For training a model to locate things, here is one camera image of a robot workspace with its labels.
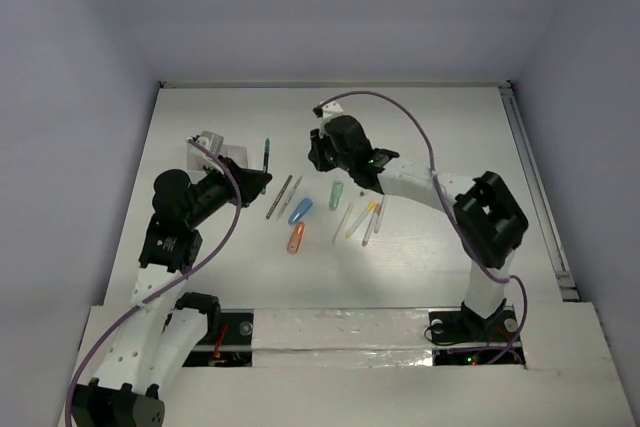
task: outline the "orange object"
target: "orange object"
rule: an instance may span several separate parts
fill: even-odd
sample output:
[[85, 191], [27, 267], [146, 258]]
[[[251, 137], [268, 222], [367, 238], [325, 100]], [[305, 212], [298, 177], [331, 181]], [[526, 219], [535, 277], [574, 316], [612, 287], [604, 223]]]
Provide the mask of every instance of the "orange object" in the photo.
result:
[[293, 233], [289, 239], [287, 245], [287, 252], [290, 254], [297, 254], [300, 244], [302, 243], [302, 236], [304, 235], [304, 222], [298, 222], [293, 228]]

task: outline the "blue object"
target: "blue object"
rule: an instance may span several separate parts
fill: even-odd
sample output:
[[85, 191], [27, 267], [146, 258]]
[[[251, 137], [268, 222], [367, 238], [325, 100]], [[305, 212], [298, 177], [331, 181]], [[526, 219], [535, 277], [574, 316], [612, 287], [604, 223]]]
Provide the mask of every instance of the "blue object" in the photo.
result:
[[295, 225], [300, 221], [302, 216], [307, 213], [307, 211], [313, 206], [313, 201], [308, 197], [302, 199], [302, 202], [298, 204], [298, 207], [295, 208], [291, 217], [289, 217], [289, 225]]

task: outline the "white pen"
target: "white pen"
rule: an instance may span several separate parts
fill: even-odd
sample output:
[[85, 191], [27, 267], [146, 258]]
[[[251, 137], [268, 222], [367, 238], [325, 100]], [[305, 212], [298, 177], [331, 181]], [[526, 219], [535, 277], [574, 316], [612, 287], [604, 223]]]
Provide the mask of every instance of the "white pen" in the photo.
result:
[[338, 238], [338, 234], [342, 231], [342, 229], [344, 228], [344, 226], [347, 224], [347, 221], [349, 220], [349, 217], [351, 216], [351, 212], [353, 212], [353, 204], [349, 204], [349, 206], [347, 207], [347, 211], [344, 213], [344, 217], [342, 217], [342, 222], [340, 222], [340, 225], [338, 226], [338, 230], [336, 230], [336, 233], [333, 234], [333, 239], [331, 240], [332, 244], [336, 243], [336, 239]]
[[380, 204], [376, 204], [375, 208], [373, 209], [373, 215], [371, 216], [371, 220], [369, 221], [369, 225], [367, 227], [367, 232], [364, 234], [364, 238], [362, 239], [362, 246], [366, 247], [367, 244], [369, 243], [369, 238], [371, 237], [371, 232], [373, 232], [373, 228], [376, 225], [377, 220], [379, 219], [380, 215]]
[[298, 180], [296, 180], [296, 183], [293, 184], [293, 188], [291, 189], [291, 192], [289, 192], [289, 196], [287, 197], [287, 200], [285, 200], [284, 204], [282, 204], [282, 207], [280, 207], [280, 212], [278, 212], [278, 217], [276, 217], [276, 220], [282, 217], [282, 214], [284, 214], [284, 211], [287, 208], [287, 205], [289, 205], [289, 202], [291, 202], [291, 199], [293, 199], [293, 195], [296, 193], [296, 189], [300, 185], [301, 181], [302, 181], [302, 176], [298, 177]]
[[360, 214], [360, 217], [358, 217], [358, 219], [353, 223], [351, 228], [347, 230], [347, 233], [345, 234], [345, 237], [347, 239], [351, 237], [353, 234], [355, 234], [356, 230], [358, 230], [358, 227], [360, 227], [360, 224], [364, 221], [364, 219], [367, 218], [367, 215], [369, 215], [369, 212], [371, 212], [375, 208], [375, 206], [376, 206], [375, 202], [369, 202], [369, 205], [367, 206], [366, 209], [364, 209], [364, 212]]
[[382, 204], [380, 207], [380, 213], [378, 214], [378, 220], [376, 220], [376, 228], [373, 229], [373, 231], [377, 234], [378, 232], [380, 232], [380, 226], [382, 225], [382, 216], [384, 215], [384, 209], [387, 208], [387, 200], [388, 200], [389, 196], [387, 195], [383, 195], [382, 196]]

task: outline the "wall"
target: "wall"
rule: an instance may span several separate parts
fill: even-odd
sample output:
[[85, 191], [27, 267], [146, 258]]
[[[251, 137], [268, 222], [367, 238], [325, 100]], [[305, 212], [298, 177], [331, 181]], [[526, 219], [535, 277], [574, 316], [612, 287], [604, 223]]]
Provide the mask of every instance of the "wall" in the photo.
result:
[[103, 295], [157, 87], [110, 0], [0, 11], [0, 412], [2, 425], [49, 426]]
[[564, 248], [640, 419], [640, 0], [568, 0], [516, 84]]
[[513, 78], [562, 0], [119, 0], [164, 80]]

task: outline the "white work surface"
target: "white work surface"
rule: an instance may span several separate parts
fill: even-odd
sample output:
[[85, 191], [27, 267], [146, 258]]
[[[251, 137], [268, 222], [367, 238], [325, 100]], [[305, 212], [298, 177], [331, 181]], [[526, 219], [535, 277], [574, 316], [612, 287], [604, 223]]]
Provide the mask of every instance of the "white work surface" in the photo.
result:
[[[80, 356], [122, 312], [123, 307], [115, 306], [92, 309]], [[360, 314], [256, 311], [253, 344], [259, 363], [183, 368], [163, 396], [163, 426], [634, 425], [591, 304], [531, 305], [523, 333], [527, 369], [422, 364], [362, 368], [365, 364], [354, 361], [356, 355], [374, 347], [401, 354], [419, 348], [429, 353], [430, 346], [422, 338], [419, 318], [412, 323], [411, 316], [401, 312], [403, 328], [398, 328], [385, 322], [393, 312], [369, 310], [366, 318]], [[324, 355], [323, 362], [332, 352], [342, 355], [320, 368], [306, 350], [314, 347]], [[106, 349], [108, 345], [89, 364], [83, 383]]]
[[[162, 89], [149, 128], [127, 212], [105, 305], [129, 301], [137, 259], [153, 213], [153, 181], [173, 168], [185, 169], [185, 139], [211, 130], [225, 143], [246, 146], [250, 167], [261, 169], [264, 141], [271, 139], [274, 178], [247, 209], [231, 241], [213, 262], [189, 280], [190, 290], [220, 297], [225, 309], [375, 308], [456, 306], [464, 297], [470, 262], [445, 216], [401, 198], [390, 198], [382, 229], [363, 248], [365, 226], [333, 246], [331, 237], [349, 202], [355, 216], [377, 194], [360, 189], [341, 171], [318, 173], [307, 159], [309, 131], [318, 126], [311, 109], [345, 89]], [[512, 272], [520, 275], [532, 302], [561, 303], [554, 271], [497, 88], [384, 88], [410, 109], [430, 136], [440, 172], [478, 176], [499, 173], [530, 223]], [[374, 147], [427, 162], [415, 127], [398, 109], [367, 96], [343, 99], [345, 112], [363, 125]], [[304, 175], [285, 216], [265, 215], [287, 175]], [[328, 210], [331, 185], [345, 183], [336, 212]], [[300, 252], [290, 255], [287, 218], [304, 197], [314, 207], [304, 217]], [[199, 228], [211, 251], [226, 232], [233, 208], [226, 206]], [[508, 288], [518, 304], [516, 287]]]

